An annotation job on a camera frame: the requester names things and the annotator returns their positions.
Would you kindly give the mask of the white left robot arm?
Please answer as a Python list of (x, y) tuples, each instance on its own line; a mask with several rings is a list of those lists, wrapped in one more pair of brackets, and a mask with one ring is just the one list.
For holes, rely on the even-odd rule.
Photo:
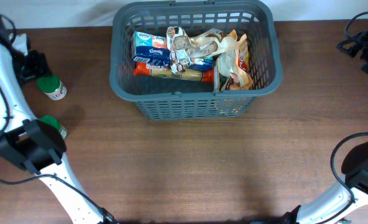
[(67, 146), (58, 129), (39, 120), (27, 104), (22, 87), (50, 78), (43, 53), (32, 50), (25, 34), (8, 29), (0, 14), (0, 157), (31, 173), (28, 182), (42, 181), (73, 223), (115, 223), (105, 208), (89, 198), (72, 171)]

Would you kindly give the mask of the blue tissue multipack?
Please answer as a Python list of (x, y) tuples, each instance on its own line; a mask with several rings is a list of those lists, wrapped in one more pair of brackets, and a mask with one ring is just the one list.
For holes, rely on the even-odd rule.
[[(170, 51), (167, 47), (167, 37), (134, 32), (131, 38), (132, 59), (135, 62), (147, 63), (157, 69), (170, 69)], [(211, 57), (201, 59), (187, 69), (206, 72), (213, 67)]]

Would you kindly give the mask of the beige snack bag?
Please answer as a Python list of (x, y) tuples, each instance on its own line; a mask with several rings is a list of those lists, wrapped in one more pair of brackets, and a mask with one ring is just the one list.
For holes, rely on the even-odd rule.
[(249, 75), (249, 50), (247, 35), (243, 34), (237, 40), (237, 33), (232, 30), (228, 36), (234, 38), (237, 49), (229, 50), (220, 54), (214, 61), (214, 89), (226, 90), (249, 90), (253, 80)]

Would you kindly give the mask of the green lid jar white label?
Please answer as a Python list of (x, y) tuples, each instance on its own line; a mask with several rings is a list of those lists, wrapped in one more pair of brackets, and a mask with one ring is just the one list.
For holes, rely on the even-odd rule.
[(67, 94), (67, 88), (55, 75), (40, 77), (36, 81), (38, 88), (52, 100), (61, 100)]

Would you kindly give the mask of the orange spaghetti packet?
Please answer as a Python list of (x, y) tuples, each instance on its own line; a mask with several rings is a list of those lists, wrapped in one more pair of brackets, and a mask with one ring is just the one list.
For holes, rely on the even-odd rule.
[(186, 69), (182, 73), (173, 73), (170, 69), (157, 69), (147, 63), (137, 62), (136, 68), (134, 70), (134, 76), (145, 75), (149, 77), (157, 78), (169, 78), (169, 79), (179, 79), (179, 80), (189, 80), (204, 83), (214, 82), (214, 72), (213, 70), (208, 70), (206, 72), (201, 72), (192, 69)]

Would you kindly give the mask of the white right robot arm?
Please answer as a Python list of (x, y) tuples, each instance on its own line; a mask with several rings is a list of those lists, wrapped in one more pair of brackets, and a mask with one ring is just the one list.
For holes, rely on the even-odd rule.
[[(362, 51), (361, 59), (366, 62), (362, 70), (368, 74), (368, 30), (349, 35), (337, 48), (350, 57)], [(341, 140), (333, 149), (330, 158), (332, 173), (336, 179), (328, 190), (314, 201), (297, 206), (280, 219), (280, 223), (338, 223), (352, 211), (368, 205), (368, 141), (352, 148), (345, 157), (338, 176), (334, 168), (334, 158), (339, 148), (346, 142), (368, 136), (368, 132), (352, 134)]]

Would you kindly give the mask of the green lid pesto jar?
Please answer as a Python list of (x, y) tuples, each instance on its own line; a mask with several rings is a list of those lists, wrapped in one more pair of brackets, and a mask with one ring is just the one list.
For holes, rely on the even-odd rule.
[(57, 118), (46, 115), (46, 116), (41, 117), (39, 120), (57, 129), (63, 139), (67, 137), (67, 134), (68, 134), (67, 129), (64, 127), (64, 125), (61, 122), (59, 122)]

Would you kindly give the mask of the sliced bread paper bag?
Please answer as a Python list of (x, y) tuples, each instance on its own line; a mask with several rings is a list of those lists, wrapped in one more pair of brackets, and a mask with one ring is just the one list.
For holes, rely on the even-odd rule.
[(235, 30), (226, 34), (213, 28), (189, 37), (182, 27), (175, 26), (167, 29), (166, 36), (170, 51), (170, 69), (174, 74), (183, 73), (201, 59), (238, 49)]

